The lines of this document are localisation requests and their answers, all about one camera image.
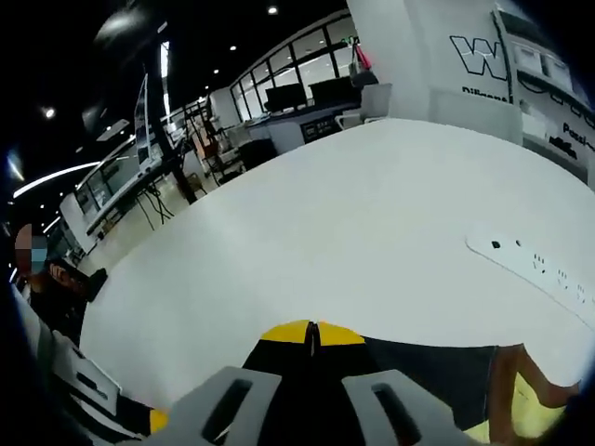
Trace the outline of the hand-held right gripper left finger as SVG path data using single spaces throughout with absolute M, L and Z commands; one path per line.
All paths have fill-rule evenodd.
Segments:
M 240 367 L 226 366 L 171 408 L 157 445 L 288 445 L 305 413 L 316 323 L 265 332 Z

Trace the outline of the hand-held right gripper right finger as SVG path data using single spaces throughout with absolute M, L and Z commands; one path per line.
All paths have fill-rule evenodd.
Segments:
M 377 364 L 364 337 L 316 324 L 319 353 L 338 378 L 366 445 L 468 445 L 450 407 L 404 373 Z

